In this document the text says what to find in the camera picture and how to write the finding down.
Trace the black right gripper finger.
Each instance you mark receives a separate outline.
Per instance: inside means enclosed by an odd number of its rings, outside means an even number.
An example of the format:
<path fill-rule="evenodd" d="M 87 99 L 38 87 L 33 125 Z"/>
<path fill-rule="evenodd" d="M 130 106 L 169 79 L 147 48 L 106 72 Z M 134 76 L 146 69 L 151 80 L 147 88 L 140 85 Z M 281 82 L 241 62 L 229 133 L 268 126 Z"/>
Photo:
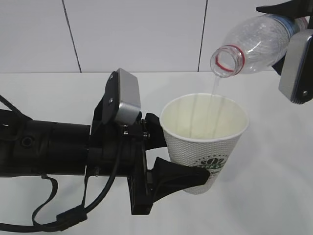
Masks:
<path fill-rule="evenodd" d="M 281 76 L 282 73 L 282 69 L 283 69 L 283 65 L 284 65 L 284 61 L 285 61 L 285 55 L 278 61 L 276 62 L 272 68 L 276 71 L 276 73 Z"/>
<path fill-rule="evenodd" d="M 256 7 L 256 11 L 265 14 L 275 14 L 292 19 L 313 15 L 312 0 L 290 0 L 277 5 L 265 5 Z"/>

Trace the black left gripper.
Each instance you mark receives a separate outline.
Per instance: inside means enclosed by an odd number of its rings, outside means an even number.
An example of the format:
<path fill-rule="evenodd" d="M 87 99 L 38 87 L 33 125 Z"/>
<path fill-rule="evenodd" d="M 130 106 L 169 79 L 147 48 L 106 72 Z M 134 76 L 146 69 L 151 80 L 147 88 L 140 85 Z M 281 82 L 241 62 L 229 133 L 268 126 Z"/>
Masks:
<path fill-rule="evenodd" d="M 206 169 L 180 165 L 157 157 L 150 170 L 150 188 L 146 149 L 165 147 L 167 144 L 163 129 L 155 114 L 147 113 L 145 120 L 137 120 L 131 126 L 109 124 L 100 142 L 89 147 L 87 158 L 89 176 L 108 176 L 109 179 L 99 196 L 85 207 L 86 212 L 91 212 L 103 201 L 116 177 L 127 178 L 133 215 L 148 215 L 153 202 L 207 182 L 210 173 Z"/>

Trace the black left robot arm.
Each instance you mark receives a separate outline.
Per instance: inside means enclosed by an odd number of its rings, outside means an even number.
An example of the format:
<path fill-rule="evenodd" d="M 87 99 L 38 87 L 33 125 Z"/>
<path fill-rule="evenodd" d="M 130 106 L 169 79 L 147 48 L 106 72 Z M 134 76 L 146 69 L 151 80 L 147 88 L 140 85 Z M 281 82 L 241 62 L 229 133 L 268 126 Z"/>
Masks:
<path fill-rule="evenodd" d="M 133 125 L 114 122 L 82 125 L 20 119 L 0 112 L 2 177 L 89 175 L 126 177 L 131 213 L 147 215 L 153 203 L 177 191 L 201 186 L 209 178 L 202 167 L 156 158 L 147 167 L 146 151 L 166 146 L 159 119 L 147 114 Z"/>

